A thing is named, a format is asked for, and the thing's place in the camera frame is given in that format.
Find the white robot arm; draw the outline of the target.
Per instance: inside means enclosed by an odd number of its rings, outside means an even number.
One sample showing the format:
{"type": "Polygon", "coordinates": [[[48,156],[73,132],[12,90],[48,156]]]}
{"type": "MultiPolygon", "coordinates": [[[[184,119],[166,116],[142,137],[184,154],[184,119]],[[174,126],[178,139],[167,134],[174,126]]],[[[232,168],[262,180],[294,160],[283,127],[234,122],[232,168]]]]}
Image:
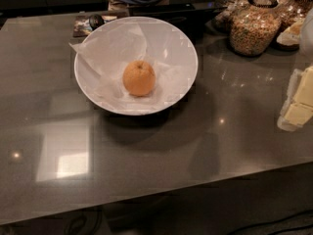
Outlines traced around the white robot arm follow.
{"type": "Polygon", "coordinates": [[[277,121],[284,131],[296,131],[313,118],[313,9],[300,30],[299,53],[308,60],[309,67],[294,70],[291,75],[287,99],[277,121]]]}

